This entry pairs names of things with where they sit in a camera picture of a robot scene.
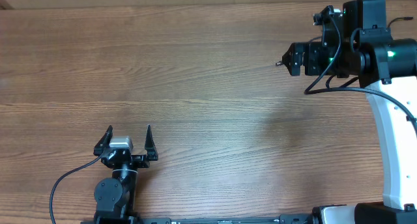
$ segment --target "wooden table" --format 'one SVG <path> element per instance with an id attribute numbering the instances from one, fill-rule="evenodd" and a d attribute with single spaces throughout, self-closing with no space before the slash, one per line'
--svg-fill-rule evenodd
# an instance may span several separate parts
<path id="1" fill-rule="evenodd" d="M 139 172 L 143 217 L 249 217 L 382 199 L 363 94 L 304 96 L 274 63 L 320 34 L 327 4 L 0 11 L 0 222 L 49 223 L 51 187 L 112 124 L 160 160 Z M 388 19 L 417 16 L 387 2 Z M 393 24 L 417 38 L 417 20 Z M 335 80 L 337 85 L 345 80 Z M 101 163 L 58 186 L 58 223 L 91 219 Z"/>

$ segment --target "green led indicator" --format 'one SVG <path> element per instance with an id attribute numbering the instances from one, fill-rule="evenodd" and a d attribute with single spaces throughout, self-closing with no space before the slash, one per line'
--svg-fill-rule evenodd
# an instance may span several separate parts
<path id="1" fill-rule="evenodd" d="M 388 57 L 393 57 L 395 55 L 395 52 L 393 51 L 388 51 Z"/>

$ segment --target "wooden tabletop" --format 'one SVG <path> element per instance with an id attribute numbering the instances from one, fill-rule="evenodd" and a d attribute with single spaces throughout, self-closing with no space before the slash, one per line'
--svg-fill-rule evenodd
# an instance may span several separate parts
<path id="1" fill-rule="evenodd" d="M 292 42 L 321 34 L 311 14 L 328 4 L 0 11 L 0 222 L 49 223 L 53 184 L 94 159 L 110 124 L 136 153 L 152 125 L 160 160 L 139 171 L 143 217 L 380 201 L 365 96 L 304 96 L 314 77 L 274 66 Z M 417 2 L 389 1 L 387 15 L 417 16 Z M 417 20 L 392 30 L 416 39 Z M 96 163 L 64 179 L 57 222 L 92 219 L 94 187 L 109 176 Z"/>

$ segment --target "table surface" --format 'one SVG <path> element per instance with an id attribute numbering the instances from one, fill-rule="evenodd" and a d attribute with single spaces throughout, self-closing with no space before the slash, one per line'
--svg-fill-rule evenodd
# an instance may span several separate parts
<path id="1" fill-rule="evenodd" d="M 0 11 L 0 222 L 49 223 L 54 182 L 94 159 L 109 124 L 137 153 L 152 125 L 160 160 L 139 171 L 143 217 L 381 200 L 365 96 L 304 96 L 313 77 L 274 66 L 292 42 L 320 35 L 311 14 L 327 4 Z M 417 16 L 417 2 L 389 1 L 387 16 Z M 392 30 L 415 39 L 417 20 Z M 96 163 L 64 179 L 57 222 L 92 219 L 94 187 L 109 176 Z"/>

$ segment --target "green light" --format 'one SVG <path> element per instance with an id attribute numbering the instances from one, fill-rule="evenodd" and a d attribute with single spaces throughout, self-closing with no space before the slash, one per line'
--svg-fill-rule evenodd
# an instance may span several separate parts
<path id="1" fill-rule="evenodd" d="M 393 57 L 395 55 L 395 52 L 393 51 L 388 51 L 388 57 Z"/>

